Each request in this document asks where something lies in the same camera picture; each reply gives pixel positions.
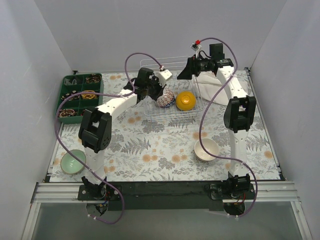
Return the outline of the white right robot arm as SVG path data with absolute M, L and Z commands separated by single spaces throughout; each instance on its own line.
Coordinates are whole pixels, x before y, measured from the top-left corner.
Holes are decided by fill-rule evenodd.
M 214 43 L 209 46 L 209 57 L 199 56 L 201 51 L 200 41 L 191 46 L 196 53 L 186 61 L 186 66 L 178 75 L 179 80 L 190 80 L 202 72 L 212 72 L 222 86 L 217 91 L 225 91 L 228 97 L 223 123 L 227 128 L 230 139 L 230 169 L 228 178 L 220 183 L 210 185 L 214 197 L 228 196 L 232 199 L 245 196 L 254 192 L 251 180 L 256 176 L 246 163 L 247 161 L 247 136 L 254 121 L 256 98 L 249 96 L 235 76 L 238 69 L 236 58 L 226 58 L 223 48 L 224 43 Z

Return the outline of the blue triangle patterned bowl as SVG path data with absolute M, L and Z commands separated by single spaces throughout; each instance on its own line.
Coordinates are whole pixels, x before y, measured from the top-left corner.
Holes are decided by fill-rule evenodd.
M 163 90 L 161 96 L 159 96 L 156 100 L 156 104 L 160 108 L 169 108 L 175 103 L 175 95 L 174 92 L 168 88 Z

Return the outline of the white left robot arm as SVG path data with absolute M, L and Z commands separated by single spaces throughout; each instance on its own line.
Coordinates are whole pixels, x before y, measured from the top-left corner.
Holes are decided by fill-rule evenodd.
M 137 105 L 146 97 L 157 100 L 164 91 L 167 80 L 162 74 L 167 70 L 154 73 L 142 67 L 137 77 L 132 78 L 120 91 L 120 97 L 110 99 L 97 107 L 85 109 L 78 136 L 84 147 L 88 173 L 81 178 L 85 190 L 95 200 L 106 196 L 104 170 L 105 149 L 112 138 L 112 123 L 127 109 Z

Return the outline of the yellow bowl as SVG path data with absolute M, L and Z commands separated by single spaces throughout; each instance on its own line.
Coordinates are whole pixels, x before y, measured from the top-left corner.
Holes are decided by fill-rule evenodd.
M 196 97 L 190 91 L 180 92 L 175 98 L 175 105 L 181 111 L 190 111 L 196 105 Z

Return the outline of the white wire dish rack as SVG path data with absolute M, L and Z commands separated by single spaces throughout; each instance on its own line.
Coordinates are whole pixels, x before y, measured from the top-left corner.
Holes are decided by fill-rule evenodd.
M 171 90 L 175 97 L 181 92 L 191 92 L 195 96 L 195 106 L 191 110 L 182 111 L 173 102 L 171 106 L 163 108 L 158 106 L 150 97 L 147 97 L 143 100 L 143 108 L 149 122 L 168 123 L 196 119 L 204 110 L 204 101 L 197 78 L 193 76 L 190 80 L 177 79 L 177 76 L 187 64 L 187 58 L 187 56 L 175 56 L 158 58 L 157 60 L 172 73 L 172 78 L 166 83 L 166 88 Z

